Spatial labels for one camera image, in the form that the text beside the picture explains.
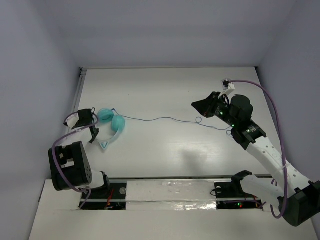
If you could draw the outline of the teal cat-ear headphones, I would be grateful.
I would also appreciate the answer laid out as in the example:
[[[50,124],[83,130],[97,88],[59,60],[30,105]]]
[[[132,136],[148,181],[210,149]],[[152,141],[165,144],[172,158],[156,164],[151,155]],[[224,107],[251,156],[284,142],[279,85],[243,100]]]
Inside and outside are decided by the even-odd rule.
[[[102,108],[97,113],[99,133],[96,141],[103,151],[114,143],[125,129],[126,121],[114,109]]]

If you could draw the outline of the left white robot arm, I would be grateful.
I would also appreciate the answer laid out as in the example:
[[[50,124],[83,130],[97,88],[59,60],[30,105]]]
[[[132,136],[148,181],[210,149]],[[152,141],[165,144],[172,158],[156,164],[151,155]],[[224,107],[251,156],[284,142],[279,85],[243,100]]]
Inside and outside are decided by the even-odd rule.
[[[100,197],[111,193],[111,184],[103,171],[94,171],[86,147],[93,144],[100,130],[95,108],[69,114],[63,121],[67,134],[57,139],[48,150],[51,179],[55,190],[74,190],[88,194],[92,189]]]

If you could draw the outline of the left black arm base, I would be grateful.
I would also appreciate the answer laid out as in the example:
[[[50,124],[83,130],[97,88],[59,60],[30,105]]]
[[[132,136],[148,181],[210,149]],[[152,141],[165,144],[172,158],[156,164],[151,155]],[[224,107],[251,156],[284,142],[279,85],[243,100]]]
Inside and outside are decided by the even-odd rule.
[[[94,188],[91,195],[86,200],[87,195],[82,194],[79,207],[82,210],[107,210],[121,211],[126,210],[126,182],[111,182],[110,189],[105,186]]]

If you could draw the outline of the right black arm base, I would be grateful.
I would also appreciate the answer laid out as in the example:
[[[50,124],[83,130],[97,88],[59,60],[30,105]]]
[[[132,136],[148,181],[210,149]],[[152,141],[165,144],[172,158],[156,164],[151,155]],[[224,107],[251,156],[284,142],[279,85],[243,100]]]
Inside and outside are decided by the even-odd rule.
[[[218,210],[242,210],[258,209],[263,210],[265,203],[256,196],[245,193],[241,187],[244,177],[253,174],[247,170],[241,171],[231,177],[230,182],[214,183],[210,195],[215,197]]]

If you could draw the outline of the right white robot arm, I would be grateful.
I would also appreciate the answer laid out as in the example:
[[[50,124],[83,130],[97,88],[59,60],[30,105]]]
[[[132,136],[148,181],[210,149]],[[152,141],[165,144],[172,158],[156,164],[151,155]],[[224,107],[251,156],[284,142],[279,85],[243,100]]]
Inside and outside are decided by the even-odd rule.
[[[277,208],[282,218],[298,227],[320,212],[320,183],[313,182],[275,148],[267,134],[252,120],[249,98],[235,95],[228,101],[220,92],[195,101],[192,107],[203,117],[217,117],[231,127],[231,135],[272,176],[275,183],[265,183],[247,170],[232,177],[231,192],[238,197],[254,195]]]

